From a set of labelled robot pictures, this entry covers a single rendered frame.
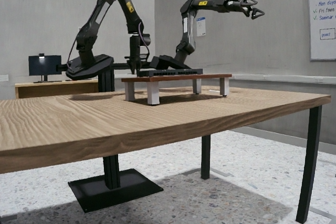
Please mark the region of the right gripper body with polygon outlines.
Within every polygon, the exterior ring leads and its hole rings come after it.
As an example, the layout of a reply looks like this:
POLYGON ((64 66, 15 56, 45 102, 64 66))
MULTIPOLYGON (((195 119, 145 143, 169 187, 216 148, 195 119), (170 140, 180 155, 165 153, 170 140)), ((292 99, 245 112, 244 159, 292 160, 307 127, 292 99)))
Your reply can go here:
POLYGON ((125 56, 125 59, 130 59, 127 61, 138 61, 138 57, 140 57, 140 59, 146 59, 146 56, 148 54, 140 54, 140 46, 136 47, 136 46, 130 46, 130 56, 125 56), (138 54, 138 55, 137 55, 138 54))

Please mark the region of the brown wooden stand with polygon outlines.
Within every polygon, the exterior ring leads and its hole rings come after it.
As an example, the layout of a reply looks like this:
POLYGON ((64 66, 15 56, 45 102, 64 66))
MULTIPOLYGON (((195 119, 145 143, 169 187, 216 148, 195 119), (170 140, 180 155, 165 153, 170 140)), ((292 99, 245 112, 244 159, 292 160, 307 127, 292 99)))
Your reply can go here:
POLYGON ((159 102, 159 81, 171 80, 189 80, 193 79, 193 93, 201 93, 201 79, 220 78, 220 95, 223 97, 229 95, 229 77, 232 74, 218 74, 218 75, 193 75, 193 76, 170 76, 170 77, 151 77, 151 78, 121 78, 121 82, 125 85, 125 100, 135 100, 134 82, 147 82, 148 104, 156 105, 159 102))

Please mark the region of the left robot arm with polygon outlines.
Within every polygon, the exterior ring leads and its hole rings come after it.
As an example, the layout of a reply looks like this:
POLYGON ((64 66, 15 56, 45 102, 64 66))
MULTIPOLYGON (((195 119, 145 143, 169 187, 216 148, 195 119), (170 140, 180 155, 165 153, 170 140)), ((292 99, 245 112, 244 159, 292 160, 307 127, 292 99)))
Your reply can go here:
POLYGON ((175 58, 167 55, 163 56, 184 63, 187 55, 192 54, 196 49, 196 42, 193 37, 193 20, 198 10, 213 10, 218 13, 236 12, 236 10, 234 10, 235 2, 240 2, 240 0, 187 0, 180 9, 183 19, 183 37, 181 44, 177 47, 178 51, 175 58), (193 6, 195 9, 193 7, 190 8, 190 6, 193 6))

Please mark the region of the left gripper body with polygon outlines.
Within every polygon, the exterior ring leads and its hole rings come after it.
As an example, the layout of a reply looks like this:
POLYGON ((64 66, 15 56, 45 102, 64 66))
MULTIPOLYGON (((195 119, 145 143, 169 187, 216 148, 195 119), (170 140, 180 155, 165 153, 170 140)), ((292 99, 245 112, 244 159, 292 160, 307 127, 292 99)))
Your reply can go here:
MULTIPOLYGON (((249 17, 250 16, 250 11, 253 11, 254 12, 254 6, 252 5, 252 6, 247 6, 247 7, 242 7, 241 6, 241 4, 242 4, 242 1, 243 0, 241 0, 241 2, 235 2, 234 3, 234 10, 236 10, 236 12, 242 12, 242 13, 244 13, 245 14, 245 16, 246 17, 249 17)), ((252 12, 252 14, 253 14, 253 12, 252 12)), ((252 15, 251 14, 251 15, 252 15)))

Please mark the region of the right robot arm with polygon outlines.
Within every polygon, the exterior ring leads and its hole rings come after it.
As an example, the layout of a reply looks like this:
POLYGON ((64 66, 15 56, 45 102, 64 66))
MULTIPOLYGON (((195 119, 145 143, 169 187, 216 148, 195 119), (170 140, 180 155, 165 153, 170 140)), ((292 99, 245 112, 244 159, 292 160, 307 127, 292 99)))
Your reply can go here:
MULTIPOLYGON (((97 39, 97 33, 99 27, 108 11, 110 6, 116 0, 99 0, 98 5, 94 12, 92 13, 88 23, 85 25, 83 29, 81 29, 77 35, 77 47, 76 50, 79 50, 79 56, 81 59, 81 64, 71 68, 68 72, 72 75, 76 75, 102 61, 109 59, 108 55, 101 54, 96 57, 93 56, 92 48, 97 39), (95 59, 94 59, 95 58, 95 59)), ((131 0, 118 0, 125 18, 126 18, 126 26, 128 28, 128 34, 136 34, 130 37, 130 46, 145 46, 143 41, 141 40, 139 33, 139 23, 140 32, 142 39, 144 40, 147 46, 150 45, 151 39, 150 34, 143 34, 144 24, 137 14, 133 3, 131 0)))

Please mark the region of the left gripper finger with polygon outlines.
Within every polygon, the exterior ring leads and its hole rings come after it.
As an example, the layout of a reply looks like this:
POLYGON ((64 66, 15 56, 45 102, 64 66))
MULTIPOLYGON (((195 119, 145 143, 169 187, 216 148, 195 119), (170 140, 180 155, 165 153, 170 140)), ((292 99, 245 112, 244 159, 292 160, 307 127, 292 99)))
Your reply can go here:
POLYGON ((251 6, 251 5, 256 5, 258 3, 256 0, 251 0, 251 1, 253 1, 254 3, 247 3, 248 0, 243 0, 241 6, 242 7, 247 7, 247 6, 251 6))
POLYGON ((262 15, 264 15, 264 14, 265 14, 265 12, 263 12, 263 11, 261 11, 261 10, 255 8, 255 9, 254 9, 254 12, 253 12, 253 14, 252 14, 251 19, 254 20, 254 19, 256 19, 257 17, 260 17, 260 16, 262 16, 262 15), (260 12, 260 13, 262 13, 262 14, 256 15, 257 12, 260 12))

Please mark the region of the dark grey network switch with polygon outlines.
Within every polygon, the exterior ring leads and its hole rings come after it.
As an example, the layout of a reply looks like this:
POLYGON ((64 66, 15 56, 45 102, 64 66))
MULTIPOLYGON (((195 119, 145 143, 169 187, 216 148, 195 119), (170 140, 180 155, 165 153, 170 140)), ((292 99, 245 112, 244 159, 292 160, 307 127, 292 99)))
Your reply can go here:
POLYGON ((203 74, 203 69, 144 70, 136 72, 137 77, 175 76, 189 74, 203 74))

